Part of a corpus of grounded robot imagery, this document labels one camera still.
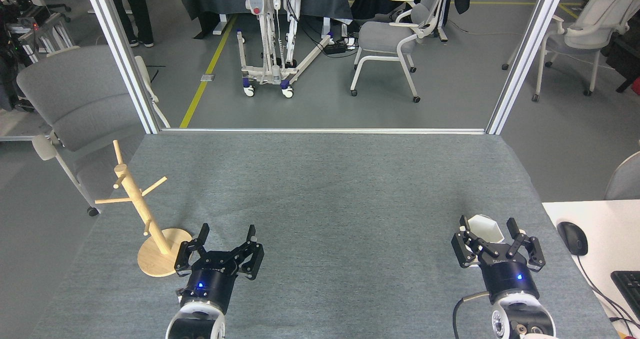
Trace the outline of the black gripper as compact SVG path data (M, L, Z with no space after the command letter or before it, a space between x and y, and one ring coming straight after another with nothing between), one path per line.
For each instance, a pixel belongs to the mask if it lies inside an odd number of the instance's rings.
M459 219L459 231L452 237L452 247L462 268L478 264L489 302L494 303L503 296L523 292L536 299L540 294L531 271L539 272L546 264L539 240L521 230L513 217L507 222L507 229L512 244L502 246L502 254L506 260L494 259L492 244L487 241L494 234L494 221L486 215L474 215L470 220L462 215ZM524 247L528 259L519 253Z
M192 301L203 301L226 314L238 273L250 281L255 280L265 249L258 243L254 224L249 226L245 242L231 252L206 252L204 244L209 232L208 223L203 223L196 238L183 241L179 246L174 270L178 275L190 275L186 287L179 290L180 306ZM194 251L201 257L191 266L189 260Z

